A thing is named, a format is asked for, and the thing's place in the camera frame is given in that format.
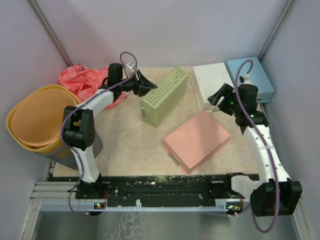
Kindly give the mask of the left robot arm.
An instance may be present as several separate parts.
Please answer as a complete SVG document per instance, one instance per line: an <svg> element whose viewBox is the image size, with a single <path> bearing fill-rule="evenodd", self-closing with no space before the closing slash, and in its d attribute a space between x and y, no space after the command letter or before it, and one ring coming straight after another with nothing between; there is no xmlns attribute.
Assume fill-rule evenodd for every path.
<svg viewBox="0 0 320 240"><path fill-rule="evenodd" d="M78 184L86 187L86 192L97 199L103 195L104 186L98 183L101 173L95 162L93 143L96 138L95 117L107 106L115 103L123 92L132 92L143 97L157 85L149 81L137 66L131 75L124 78L126 70L120 63L108 67L108 75L97 92L77 106L67 106L63 113L60 138L72 152L80 177Z"/></svg>

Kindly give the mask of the blue perforated plastic basket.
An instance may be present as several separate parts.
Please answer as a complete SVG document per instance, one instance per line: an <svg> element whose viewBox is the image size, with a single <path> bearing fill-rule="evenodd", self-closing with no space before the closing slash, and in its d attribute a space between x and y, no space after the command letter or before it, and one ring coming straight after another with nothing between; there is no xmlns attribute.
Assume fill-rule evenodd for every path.
<svg viewBox="0 0 320 240"><path fill-rule="evenodd" d="M237 71L246 60L252 60L253 62L253 67L248 75L248 79L258 88L256 101L260 104L268 103L272 99L275 90L257 57L230 59L226 61L226 69L232 83L236 83Z"/></svg>

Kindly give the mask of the pink perforated plastic basket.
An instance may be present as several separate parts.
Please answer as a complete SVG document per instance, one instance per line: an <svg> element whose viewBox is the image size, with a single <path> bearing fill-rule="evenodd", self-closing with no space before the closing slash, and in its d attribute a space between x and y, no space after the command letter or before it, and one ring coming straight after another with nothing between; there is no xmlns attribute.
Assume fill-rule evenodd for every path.
<svg viewBox="0 0 320 240"><path fill-rule="evenodd" d="M190 175L222 149L230 133L202 110L163 140L163 148L184 174Z"/></svg>

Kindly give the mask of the white perforated plastic basket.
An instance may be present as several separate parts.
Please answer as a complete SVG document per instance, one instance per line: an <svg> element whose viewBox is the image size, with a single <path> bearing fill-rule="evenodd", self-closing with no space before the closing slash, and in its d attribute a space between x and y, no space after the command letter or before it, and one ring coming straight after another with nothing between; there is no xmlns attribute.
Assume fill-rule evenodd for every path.
<svg viewBox="0 0 320 240"><path fill-rule="evenodd" d="M223 62L194 66L191 83L200 110L208 113L219 111L217 106L209 103L208 98L215 94L223 84L234 86Z"/></svg>

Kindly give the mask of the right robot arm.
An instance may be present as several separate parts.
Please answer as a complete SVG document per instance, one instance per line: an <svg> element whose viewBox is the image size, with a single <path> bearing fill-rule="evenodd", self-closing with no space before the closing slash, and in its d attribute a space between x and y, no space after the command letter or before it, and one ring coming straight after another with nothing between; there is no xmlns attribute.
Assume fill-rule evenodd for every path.
<svg viewBox="0 0 320 240"><path fill-rule="evenodd" d="M292 180L281 164L267 118L257 109L257 94L255 85L241 84L234 88L225 83L207 99L221 112L235 116L235 123L248 141L258 168L258 182L244 173L231 173L230 181L223 185L223 192L229 198L240 194L248 199L256 217L272 216L276 203L279 203L278 215L292 215L303 188L299 181Z"/></svg>

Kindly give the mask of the green perforated plastic basket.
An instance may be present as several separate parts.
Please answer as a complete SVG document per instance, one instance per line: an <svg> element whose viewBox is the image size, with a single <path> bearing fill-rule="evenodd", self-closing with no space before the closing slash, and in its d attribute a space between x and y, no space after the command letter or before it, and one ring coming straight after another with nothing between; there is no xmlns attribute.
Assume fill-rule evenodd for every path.
<svg viewBox="0 0 320 240"><path fill-rule="evenodd" d="M140 102L142 120L157 128L185 95L189 74L175 66Z"/></svg>

